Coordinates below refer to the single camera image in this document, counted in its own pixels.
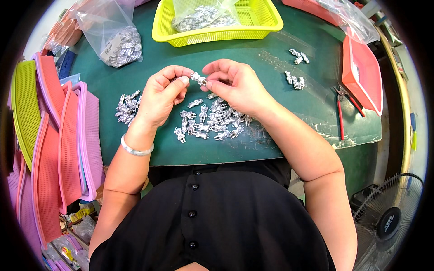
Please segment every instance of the label on bag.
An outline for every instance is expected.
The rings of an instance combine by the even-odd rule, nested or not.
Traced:
[[[116,51],[116,49],[121,44],[121,35],[116,35],[114,39],[110,41],[110,43],[106,46],[106,48],[102,51],[102,53],[99,55],[101,59],[104,62],[107,62],[109,60],[109,57]]]

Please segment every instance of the black blouse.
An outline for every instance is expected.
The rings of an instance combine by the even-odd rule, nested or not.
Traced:
[[[318,228],[283,186],[254,172],[166,180],[94,251],[90,270],[335,270]]]

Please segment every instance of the yellow box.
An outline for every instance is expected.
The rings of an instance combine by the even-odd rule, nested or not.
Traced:
[[[186,0],[206,5],[209,0]],[[210,27],[179,33],[171,26],[175,17],[172,0],[162,0],[155,12],[152,38],[174,47],[226,39],[263,39],[271,31],[283,28],[283,21],[271,0],[239,0],[235,9],[240,26]]]

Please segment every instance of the pliers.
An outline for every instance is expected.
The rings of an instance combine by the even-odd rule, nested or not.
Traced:
[[[338,112],[339,112],[339,124],[341,126],[341,140],[344,140],[344,120],[342,117],[342,108],[341,108],[341,102],[345,100],[345,96],[348,96],[352,104],[357,108],[357,110],[360,112],[360,115],[362,117],[365,117],[365,114],[363,113],[362,109],[359,107],[359,105],[356,103],[356,101],[348,94],[348,92],[339,85],[339,90],[336,87],[332,87],[337,93],[337,104],[338,104]]]

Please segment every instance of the bag of metal charms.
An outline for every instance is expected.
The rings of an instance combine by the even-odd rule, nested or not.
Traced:
[[[132,23],[135,0],[86,0],[76,18],[87,41],[108,66],[142,61],[141,37]]]
[[[241,25],[235,3],[238,0],[173,0],[172,28],[178,32],[220,26]]]

